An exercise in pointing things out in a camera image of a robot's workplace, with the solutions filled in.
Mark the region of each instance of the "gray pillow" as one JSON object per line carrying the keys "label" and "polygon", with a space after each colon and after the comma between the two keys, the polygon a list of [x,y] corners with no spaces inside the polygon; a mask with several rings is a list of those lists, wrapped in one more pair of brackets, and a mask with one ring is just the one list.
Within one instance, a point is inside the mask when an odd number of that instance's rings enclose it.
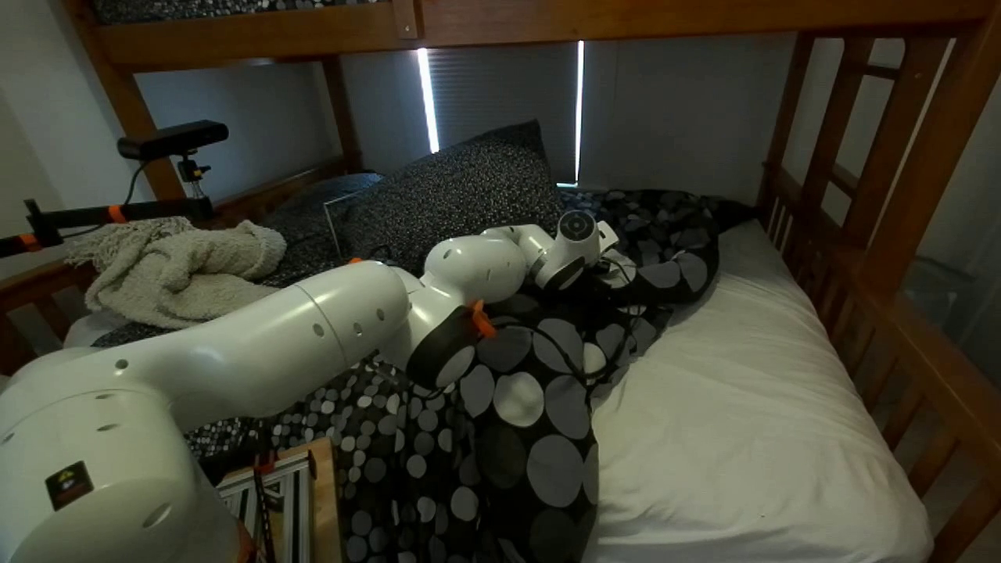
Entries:
{"label": "gray pillow", "polygon": [[535,223],[564,211],[537,123],[497,129],[389,171],[336,210],[339,237],[353,257],[423,273],[427,254],[455,233]]}

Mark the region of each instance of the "black and white blanket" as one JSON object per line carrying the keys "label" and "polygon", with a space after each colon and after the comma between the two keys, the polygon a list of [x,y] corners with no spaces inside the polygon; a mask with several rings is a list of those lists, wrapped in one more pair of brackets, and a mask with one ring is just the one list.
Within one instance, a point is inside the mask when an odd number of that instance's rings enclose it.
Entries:
{"label": "black and white blanket", "polygon": [[[623,237],[638,266],[626,288],[601,273],[559,294],[527,288],[492,305],[497,336],[455,389],[423,392],[372,357],[270,423],[277,446],[336,441],[346,560],[583,557],[601,496],[590,403],[711,291],[715,233],[745,210],[678,189],[574,206]],[[207,458],[250,428],[228,419],[189,437]]]}

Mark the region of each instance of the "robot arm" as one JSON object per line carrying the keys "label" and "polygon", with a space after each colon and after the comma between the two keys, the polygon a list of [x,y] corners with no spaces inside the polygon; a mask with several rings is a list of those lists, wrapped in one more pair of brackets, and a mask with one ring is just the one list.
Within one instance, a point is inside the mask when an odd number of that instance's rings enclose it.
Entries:
{"label": "robot arm", "polygon": [[275,416],[368,354],[444,389],[472,362],[469,302],[567,283],[603,245],[494,229],[439,245],[423,277],[353,261],[197,327],[25,365],[0,393],[0,560],[233,560],[241,528],[179,428]]}

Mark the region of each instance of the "bunk bed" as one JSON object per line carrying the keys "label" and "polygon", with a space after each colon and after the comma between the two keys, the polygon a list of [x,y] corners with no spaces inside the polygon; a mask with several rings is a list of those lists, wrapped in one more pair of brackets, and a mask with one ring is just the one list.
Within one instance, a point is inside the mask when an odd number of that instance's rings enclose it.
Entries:
{"label": "bunk bed", "polygon": [[[959,560],[1001,506],[1001,399],[998,392],[939,335],[923,317],[899,297],[902,277],[916,254],[939,196],[965,154],[978,108],[1001,72],[1001,13],[991,0],[391,0],[349,6],[270,2],[265,13],[215,16],[186,13],[163,22],[143,13],[115,19],[113,2],[63,0],[82,49],[92,55],[126,133],[143,136],[155,124],[137,93],[134,72],[155,68],[207,68],[250,59],[318,59],[342,133],[342,155],[318,163],[299,176],[282,177],[223,210],[223,219],[265,214],[288,196],[298,196],[318,177],[353,171],[362,165],[349,124],[349,99],[339,52],[360,49],[411,49],[411,48],[469,48],[469,43],[544,43],[544,40],[630,40],[630,38],[678,38],[678,33],[763,33],[798,30],[789,64],[789,83],[763,163],[756,214],[782,254],[793,291],[804,291],[823,323],[829,343],[839,350],[857,399],[869,407],[887,446],[923,425],[926,441],[909,458],[902,458],[909,491],[926,496],[952,462],[973,462],[977,481],[959,491],[955,511],[936,528],[932,560]],[[806,77],[815,38],[843,38],[845,52],[823,111],[819,136],[806,177],[798,180],[784,168],[793,123]],[[908,52],[899,68],[873,64],[877,38],[904,38]],[[839,147],[860,93],[860,81],[879,76],[896,81],[879,133],[860,176],[839,165]],[[155,196],[183,196],[172,168],[151,168]],[[825,189],[843,189],[852,206],[829,214]],[[86,288],[92,273],[49,266],[25,277],[5,282],[0,294],[3,318],[3,372],[28,362],[30,340],[8,323],[12,308],[37,308],[37,317],[65,335],[68,317],[57,294]],[[699,332],[714,312],[696,312]],[[681,343],[663,336],[663,346],[686,354]],[[634,372],[656,370],[656,359],[638,359]],[[601,430],[616,435],[608,414],[597,416]],[[663,557],[630,543],[620,552]]]}

